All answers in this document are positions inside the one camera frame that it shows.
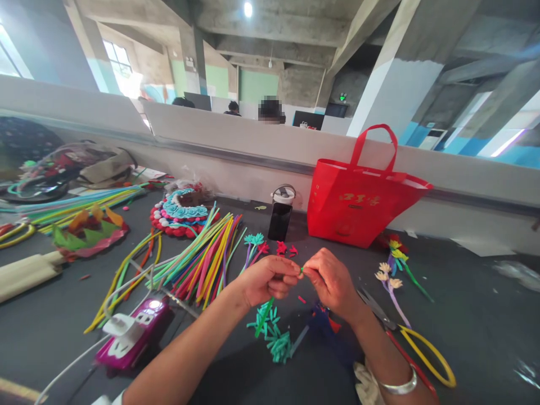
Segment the hand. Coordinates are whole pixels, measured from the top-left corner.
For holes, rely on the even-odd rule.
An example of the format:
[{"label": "hand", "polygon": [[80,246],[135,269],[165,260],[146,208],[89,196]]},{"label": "hand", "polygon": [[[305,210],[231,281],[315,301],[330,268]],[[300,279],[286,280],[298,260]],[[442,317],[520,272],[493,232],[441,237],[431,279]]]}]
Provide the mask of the hand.
[{"label": "hand", "polygon": [[271,297],[283,299],[303,278],[300,266],[279,256],[266,256],[248,267],[233,283],[240,288],[249,307],[265,303]]},{"label": "hand", "polygon": [[370,311],[353,286],[347,267],[326,248],[319,250],[304,265],[304,274],[311,280],[321,302],[347,323],[361,321]]}]

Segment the silver bracelet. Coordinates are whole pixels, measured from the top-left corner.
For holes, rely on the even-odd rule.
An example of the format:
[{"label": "silver bracelet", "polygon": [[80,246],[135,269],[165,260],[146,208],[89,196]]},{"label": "silver bracelet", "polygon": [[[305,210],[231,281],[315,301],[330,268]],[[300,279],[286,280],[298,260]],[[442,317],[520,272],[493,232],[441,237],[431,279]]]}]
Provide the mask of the silver bracelet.
[{"label": "silver bracelet", "polygon": [[416,384],[418,383],[418,378],[416,377],[416,371],[412,366],[411,366],[411,369],[412,369],[411,381],[403,385],[386,385],[381,382],[379,384],[383,386],[386,389],[386,391],[388,391],[392,395],[406,395],[412,392],[416,388]]}]

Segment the red scissors handle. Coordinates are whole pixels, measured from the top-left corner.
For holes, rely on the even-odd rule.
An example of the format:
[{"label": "red scissors handle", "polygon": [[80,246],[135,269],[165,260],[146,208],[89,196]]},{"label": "red scissors handle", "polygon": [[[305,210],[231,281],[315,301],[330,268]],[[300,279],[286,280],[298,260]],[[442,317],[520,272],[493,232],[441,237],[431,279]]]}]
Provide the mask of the red scissors handle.
[{"label": "red scissors handle", "polygon": [[419,368],[418,364],[416,364],[414,360],[411,358],[411,356],[409,356],[407,352],[401,347],[401,345],[398,343],[398,341],[395,339],[394,335],[392,334],[392,331],[387,329],[386,334],[388,335],[388,337],[390,338],[394,346],[399,350],[401,355],[405,358],[407,363],[409,363],[411,367],[415,369],[416,374],[418,375],[420,380],[422,380],[422,382],[426,385],[426,387],[429,388],[429,390],[431,391],[431,394],[433,395],[437,403],[439,403],[439,397],[437,396],[437,391],[435,390],[435,387],[433,386],[431,381],[428,380],[428,378],[426,377],[422,369]]}]

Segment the bag handle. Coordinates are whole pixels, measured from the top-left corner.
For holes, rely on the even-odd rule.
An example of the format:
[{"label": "bag handle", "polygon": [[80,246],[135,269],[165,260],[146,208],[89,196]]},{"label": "bag handle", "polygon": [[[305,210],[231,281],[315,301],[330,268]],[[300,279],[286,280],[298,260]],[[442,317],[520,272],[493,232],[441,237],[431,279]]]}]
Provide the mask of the bag handle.
[{"label": "bag handle", "polygon": [[390,135],[390,139],[392,139],[392,144],[394,145],[394,157],[388,164],[388,167],[386,168],[385,171],[386,172],[394,171],[395,157],[398,153],[398,139],[395,137],[394,132],[386,124],[372,125],[371,127],[369,127],[368,129],[366,129],[364,132],[360,134],[360,136],[356,139],[356,145],[354,145],[353,157],[351,157],[350,159],[348,170],[352,170],[358,166],[358,161],[360,160],[362,149],[364,148],[364,144],[366,143],[367,133],[372,129],[378,129],[378,128],[386,129],[386,131]]}]

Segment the red tote bag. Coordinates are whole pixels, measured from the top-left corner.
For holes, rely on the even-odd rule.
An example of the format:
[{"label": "red tote bag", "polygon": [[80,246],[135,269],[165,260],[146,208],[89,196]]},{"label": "red tote bag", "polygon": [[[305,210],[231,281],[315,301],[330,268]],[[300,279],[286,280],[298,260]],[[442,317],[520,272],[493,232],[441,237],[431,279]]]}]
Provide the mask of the red tote bag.
[{"label": "red tote bag", "polygon": [[[384,128],[394,145],[385,170],[358,166],[368,131]],[[308,205],[311,236],[367,248],[387,225],[433,186],[407,173],[394,172],[398,140],[386,124],[366,129],[357,139],[350,163],[319,159]]]}]

